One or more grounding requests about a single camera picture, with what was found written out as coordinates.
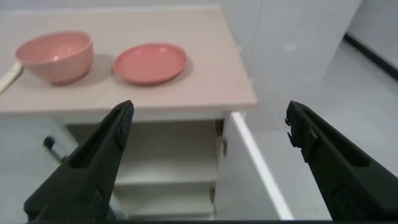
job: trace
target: shelf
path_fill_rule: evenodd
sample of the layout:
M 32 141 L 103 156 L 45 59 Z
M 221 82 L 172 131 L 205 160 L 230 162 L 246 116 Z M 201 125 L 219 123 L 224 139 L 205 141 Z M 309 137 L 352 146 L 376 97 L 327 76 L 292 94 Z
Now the shelf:
M 95 125 L 71 125 L 81 144 Z M 215 182 L 212 121 L 133 123 L 115 186 Z
M 115 186 L 122 210 L 133 219 L 205 217 L 213 211 L 211 184 Z
M 139 221 L 167 221 L 167 220 L 213 220 L 213 217 L 209 214 L 199 214 L 199 215 L 154 215 L 146 217 L 131 217 L 133 220 Z

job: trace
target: cabinet hinge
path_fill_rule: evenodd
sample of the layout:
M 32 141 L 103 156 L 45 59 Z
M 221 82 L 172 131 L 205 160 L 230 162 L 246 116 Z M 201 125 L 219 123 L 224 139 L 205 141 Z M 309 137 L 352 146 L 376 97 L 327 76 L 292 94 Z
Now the cabinet hinge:
M 214 204 L 215 196 L 216 196 L 216 188 L 210 187 L 210 203 L 213 206 L 213 216 L 217 215 L 217 208 L 216 208 L 216 205 Z
M 220 120 L 216 120 L 216 136 L 219 139 L 219 141 L 221 142 L 221 147 L 222 147 L 222 151 L 224 156 L 226 157 L 226 153 L 228 151 L 228 143 L 226 138 L 223 136 L 224 134 L 224 120 L 220 119 Z

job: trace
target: baseboard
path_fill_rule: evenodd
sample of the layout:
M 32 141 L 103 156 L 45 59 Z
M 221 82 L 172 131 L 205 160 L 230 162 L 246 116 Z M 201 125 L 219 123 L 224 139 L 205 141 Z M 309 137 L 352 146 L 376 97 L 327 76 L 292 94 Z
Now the baseboard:
M 345 34 L 343 39 L 359 50 L 365 57 L 370 59 L 373 63 L 375 63 L 379 68 L 384 70 L 390 76 L 395 78 L 398 81 L 398 69 L 396 69 L 393 65 L 389 62 L 385 61 L 382 57 L 378 56 L 375 52 L 371 49 L 363 45 L 360 41 L 356 40 L 352 35 Z

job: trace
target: white cabinet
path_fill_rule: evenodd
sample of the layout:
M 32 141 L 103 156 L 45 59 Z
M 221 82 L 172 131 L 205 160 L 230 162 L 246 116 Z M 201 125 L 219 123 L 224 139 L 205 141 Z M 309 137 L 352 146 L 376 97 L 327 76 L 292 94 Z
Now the white cabinet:
M 95 128 L 68 126 L 77 142 Z M 58 166 L 42 141 L 52 135 L 61 155 L 76 141 L 49 119 L 7 120 L 0 132 L 1 218 L 23 222 L 25 199 Z M 133 123 L 111 206 L 135 220 L 292 219 L 240 112 L 225 117 L 223 137 L 214 120 Z

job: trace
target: pink plate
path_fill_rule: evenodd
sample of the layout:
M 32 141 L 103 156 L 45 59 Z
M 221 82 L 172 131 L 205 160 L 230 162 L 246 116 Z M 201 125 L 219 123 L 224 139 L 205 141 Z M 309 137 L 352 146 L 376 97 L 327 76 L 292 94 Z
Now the pink plate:
M 176 45 L 142 44 L 119 55 L 114 71 L 133 84 L 156 85 L 179 75 L 187 61 L 185 52 Z

